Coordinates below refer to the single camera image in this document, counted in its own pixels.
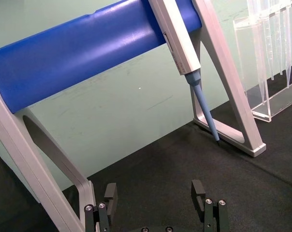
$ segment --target metal stand leg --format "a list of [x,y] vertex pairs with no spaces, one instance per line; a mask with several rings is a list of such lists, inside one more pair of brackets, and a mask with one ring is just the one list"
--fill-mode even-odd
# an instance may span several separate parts
[[[262,142],[257,125],[253,119],[216,12],[210,0],[192,0],[192,2],[202,22],[202,28],[190,35],[192,43],[199,59],[201,42],[207,49],[226,89],[241,131],[215,120],[216,128],[222,139],[245,151],[247,154],[256,157],[266,150],[266,145]],[[194,122],[209,130],[201,107],[192,90],[191,97]]]
[[[0,95],[0,140],[61,232],[84,232],[86,204],[95,205],[93,186],[31,114],[12,115]],[[76,216],[44,163],[36,145],[77,186],[82,221]]]

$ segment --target light green backdrop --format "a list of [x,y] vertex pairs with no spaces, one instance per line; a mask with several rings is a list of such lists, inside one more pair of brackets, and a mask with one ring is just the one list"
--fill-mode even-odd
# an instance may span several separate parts
[[[0,47],[114,2],[0,0]],[[237,60],[232,20],[247,13],[246,0],[212,2]],[[228,98],[205,49],[201,65],[208,104],[217,107]],[[179,76],[166,45],[30,108],[86,176],[192,120],[188,84]],[[1,143],[0,155],[18,173]],[[45,160],[60,188],[69,187],[70,181]]]

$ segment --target screw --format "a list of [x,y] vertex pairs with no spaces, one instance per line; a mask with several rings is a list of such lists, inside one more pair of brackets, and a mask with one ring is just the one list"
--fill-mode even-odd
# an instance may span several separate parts
[[170,227],[170,226],[168,226],[167,228],[165,228],[165,231],[166,231],[166,232],[173,232],[173,228]]
[[99,204],[99,208],[103,209],[105,207],[105,203]]
[[92,210],[92,206],[91,206],[91,205],[86,206],[86,210],[87,210],[87,211]]
[[220,201],[219,201],[219,204],[221,204],[221,205],[225,205],[226,203],[225,203],[224,200],[220,200]]
[[212,201],[211,199],[206,199],[205,202],[206,202],[207,204],[211,204],[213,201]]

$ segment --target mint green wall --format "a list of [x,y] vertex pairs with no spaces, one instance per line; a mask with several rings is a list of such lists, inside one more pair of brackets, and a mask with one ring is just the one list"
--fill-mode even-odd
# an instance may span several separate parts
[[[113,2],[0,0],[0,47]],[[246,0],[212,2],[236,59],[232,20],[246,14]],[[204,92],[214,108],[227,101],[227,96],[204,49],[201,59]],[[30,108],[86,176],[192,120],[189,87],[179,76],[166,45]],[[1,143],[0,155],[16,171]],[[45,160],[60,187],[70,186],[66,177]]]

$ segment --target black mat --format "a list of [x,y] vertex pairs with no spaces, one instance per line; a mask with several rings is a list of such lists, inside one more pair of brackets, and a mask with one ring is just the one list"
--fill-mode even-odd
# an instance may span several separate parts
[[[216,119],[235,125],[225,103]],[[200,179],[208,196],[228,203],[233,232],[292,232],[292,106],[271,123],[257,121],[267,151],[251,158],[213,141],[189,123],[94,174],[97,201],[117,182],[118,206],[113,231],[172,225],[202,231],[190,198],[190,182]],[[76,188],[64,191],[78,209]],[[55,226],[39,204],[0,225],[0,232],[52,232]]]

